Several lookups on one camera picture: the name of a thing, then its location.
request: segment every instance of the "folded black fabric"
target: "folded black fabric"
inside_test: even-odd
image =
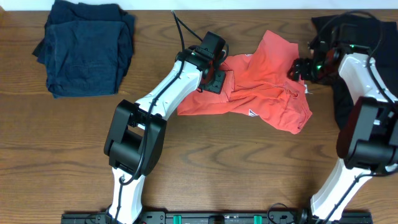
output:
[[[331,18],[335,16],[323,16],[312,18],[317,31],[319,31]],[[359,45],[375,48],[379,40],[379,22],[374,19],[345,15],[335,19],[330,25],[325,27],[321,37],[326,43],[331,41],[331,30],[334,26],[342,23],[357,25],[360,35],[357,35],[357,43]],[[376,68],[383,82],[392,94],[398,96],[398,32],[396,22],[382,22],[383,41],[379,46],[374,59],[376,60]],[[338,80],[332,85],[333,99],[335,106],[335,119],[340,129],[342,129],[354,106],[349,94],[346,83]]]
[[[116,4],[55,1],[45,38],[33,54],[47,69],[47,88],[62,96],[118,92],[133,55],[134,16]]]

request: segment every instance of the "red garment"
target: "red garment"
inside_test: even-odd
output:
[[[303,81],[287,78],[298,57],[297,44],[267,31],[254,54],[230,56],[221,65],[226,71],[221,94],[194,91],[180,103],[178,115],[258,115],[277,129],[297,134],[312,115]]]

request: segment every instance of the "folded blue cloth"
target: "folded blue cloth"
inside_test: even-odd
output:
[[[55,1],[36,47],[54,98],[118,92],[133,55],[134,17],[116,4]]]

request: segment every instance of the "white wall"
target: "white wall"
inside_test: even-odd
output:
[[[69,0],[117,3],[125,10],[197,9],[398,9],[398,0]],[[51,10],[54,0],[0,0],[6,11]]]

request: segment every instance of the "wooden table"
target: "wooden table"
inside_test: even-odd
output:
[[[95,212],[113,197],[103,146],[116,105],[136,101],[168,74],[180,50],[169,11],[136,11],[135,55],[118,95],[53,99],[31,55],[48,12],[4,12],[0,21],[0,222],[60,223],[64,212]],[[230,55],[253,53],[271,30],[299,43],[315,36],[311,17],[341,11],[178,11],[200,36],[212,30]],[[372,11],[397,21],[398,11]],[[197,43],[183,31],[186,45]],[[168,210],[267,210],[305,204],[336,162],[331,89],[309,84],[312,117],[300,134],[242,114],[169,119],[162,157],[146,179],[144,205]],[[348,208],[397,223],[398,176],[367,183]]]

